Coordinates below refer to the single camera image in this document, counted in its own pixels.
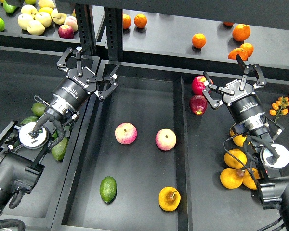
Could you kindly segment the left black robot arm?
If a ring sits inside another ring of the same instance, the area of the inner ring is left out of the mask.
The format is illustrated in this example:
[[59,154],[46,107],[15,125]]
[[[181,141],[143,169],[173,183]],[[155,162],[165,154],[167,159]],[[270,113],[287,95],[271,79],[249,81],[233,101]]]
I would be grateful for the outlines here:
[[[32,192],[40,179],[44,165],[40,160],[65,137],[65,126],[75,123],[79,109],[91,96],[103,101],[117,87],[115,72],[98,76],[83,66],[84,48],[67,48],[57,62],[57,68],[66,73],[53,91],[50,102],[35,96],[44,106],[43,114],[35,122],[10,122],[0,134],[0,216],[6,206],[16,208],[23,196]],[[18,219],[0,220],[0,230],[25,230]]]

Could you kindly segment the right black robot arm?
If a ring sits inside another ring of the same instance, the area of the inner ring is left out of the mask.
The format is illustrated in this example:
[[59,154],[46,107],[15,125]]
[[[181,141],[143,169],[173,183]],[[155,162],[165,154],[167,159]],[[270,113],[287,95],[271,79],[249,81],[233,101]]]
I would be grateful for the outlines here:
[[277,209],[283,224],[277,229],[289,231],[289,150],[275,142],[284,128],[265,115],[255,89],[264,87],[266,79],[258,64],[236,60],[244,70],[241,79],[235,79],[224,87],[214,85],[206,72],[203,95],[212,109],[226,105],[235,124],[236,136],[245,135],[243,150],[250,163],[259,172],[256,179],[251,166],[244,166],[256,184],[263,209]]

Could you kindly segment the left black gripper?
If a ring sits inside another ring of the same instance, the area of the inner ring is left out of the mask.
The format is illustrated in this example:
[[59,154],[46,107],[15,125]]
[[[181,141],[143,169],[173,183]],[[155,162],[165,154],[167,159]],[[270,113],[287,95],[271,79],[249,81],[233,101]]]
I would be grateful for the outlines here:
[[[102,77],[96,76],[88,67],[82,67],[81,55],[82,47],[76,49],[68,47],[56,63],[58,70],[67,73],[53,91],[53,100],[50,103],[50,107],[59,113],[79,110],[92,94],[103,101],[118,86],[116,73]],[[76,59],[76,68],[67,67],[66,62],[70,57]]]

